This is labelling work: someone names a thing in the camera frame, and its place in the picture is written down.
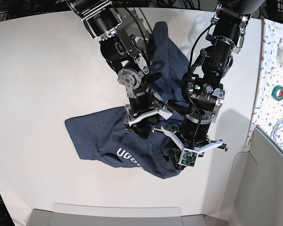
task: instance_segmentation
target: white wall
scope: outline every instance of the white wall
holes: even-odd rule
[[[250,154],[230,225],[283,226],[283,152],[255,129]]]

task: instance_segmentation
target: circuit board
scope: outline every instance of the circuit board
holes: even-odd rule
[[[194,166],[197,154],[194,152],[184,151],[181,164],[185,166]]]

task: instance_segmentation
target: green tape roll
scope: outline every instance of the green tape roll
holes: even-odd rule
[[[283,100],[283,87],[276,86],[272,92],[272,97],[277,101]]]

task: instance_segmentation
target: white table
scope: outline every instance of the white table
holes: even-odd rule
[[[169,37],[187,56],[213,15],[157,8],[144,13],[152,27],[166,21]],[[195,168],[163,180],[140,168],[79,159],[64,120],[128,100],[98,40],[89,38],[75,14],[1,22],[0,193],[14,222],[25,225],[33,208],[52,211],[54,203],[180,207],[183,216],[219,212],[233,159],[244,148],[256,92],[261,21],[252,19],[247,32],[243,50],[222,79],[225,103],[209,130],[229,151],[210,151]],[[194,56],[209,45],[203,37]]]

